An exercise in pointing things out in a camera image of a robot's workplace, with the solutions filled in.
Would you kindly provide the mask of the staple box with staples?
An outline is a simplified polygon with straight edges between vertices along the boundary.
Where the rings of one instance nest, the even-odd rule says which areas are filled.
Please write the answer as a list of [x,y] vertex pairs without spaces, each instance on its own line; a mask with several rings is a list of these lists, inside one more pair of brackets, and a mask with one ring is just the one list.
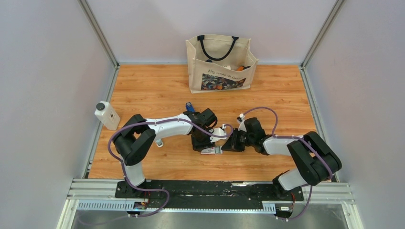
[[200,152],[201,155],[221,155],[222,153],[220,146],[206,148]]

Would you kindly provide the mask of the blue black stapler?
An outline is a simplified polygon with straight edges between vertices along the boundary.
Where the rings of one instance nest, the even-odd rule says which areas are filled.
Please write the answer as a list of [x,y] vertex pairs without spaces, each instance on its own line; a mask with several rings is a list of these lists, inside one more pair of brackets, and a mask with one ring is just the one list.
[[191,104],[191,102],[187,102],[185,104],[185,108],[186,108],[186,111],[195,112],[195,109],[194,109],[193,105]]

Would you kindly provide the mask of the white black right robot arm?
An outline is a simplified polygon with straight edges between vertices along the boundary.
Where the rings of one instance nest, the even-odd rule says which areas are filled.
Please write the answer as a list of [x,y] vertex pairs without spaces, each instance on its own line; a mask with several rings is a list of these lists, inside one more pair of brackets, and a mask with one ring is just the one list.
[[341,160],[319,136],[310,131],[299,136],[267,135],[256,117],[239,119],[240,126],[222,146],[223,151],[243,152],[251,146],[262,155],[292,157],[295,169],[276,176],[273,180],[273,195],[286,199],[291,191],[302,186],[316,186],[329,180],[342,168]]

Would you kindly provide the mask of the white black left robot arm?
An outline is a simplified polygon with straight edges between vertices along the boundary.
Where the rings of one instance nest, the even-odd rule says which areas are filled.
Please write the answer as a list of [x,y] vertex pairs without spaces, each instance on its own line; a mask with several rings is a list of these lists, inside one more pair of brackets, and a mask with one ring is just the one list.
[[142,160],[153,143],[166,137],[190,135],[194,151],[214,147],[212,134],[217,121],[216,115],[209,108],[201,113],[185,111],[162,119],[145,119],[140,114],[132,116],[111,138],[124,166],[124,176],[130,181],[128,192],[135,198],[145,194]]

